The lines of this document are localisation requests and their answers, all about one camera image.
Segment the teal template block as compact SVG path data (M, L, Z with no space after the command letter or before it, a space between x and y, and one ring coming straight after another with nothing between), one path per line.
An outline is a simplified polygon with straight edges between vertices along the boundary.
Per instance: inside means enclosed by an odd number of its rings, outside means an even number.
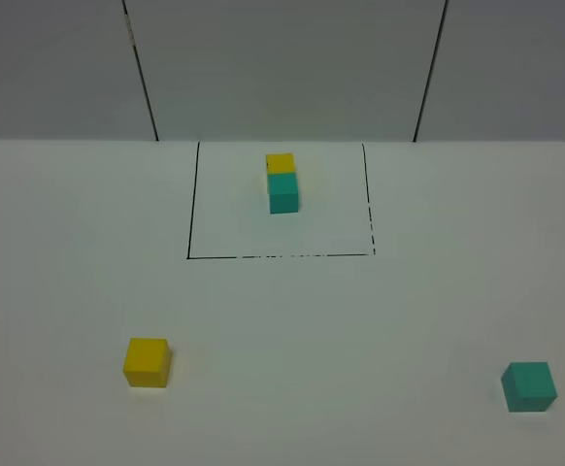
M267 183L271 215L299 212L299 187L294 172L269 174Z

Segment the white template paper sheet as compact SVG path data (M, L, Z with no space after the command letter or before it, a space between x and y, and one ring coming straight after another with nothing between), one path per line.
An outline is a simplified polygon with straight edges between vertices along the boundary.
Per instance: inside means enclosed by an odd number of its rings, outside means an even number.
M292 153L299 210L269 211L266 156ZM359 143L202 142L190 258L373 253L365 153Z

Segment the yellow template block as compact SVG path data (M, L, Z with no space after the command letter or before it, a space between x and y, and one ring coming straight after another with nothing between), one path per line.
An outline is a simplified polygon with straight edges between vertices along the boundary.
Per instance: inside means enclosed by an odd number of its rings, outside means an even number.
M292 153L269 153L266 155L268 175L294 173L296 171Z

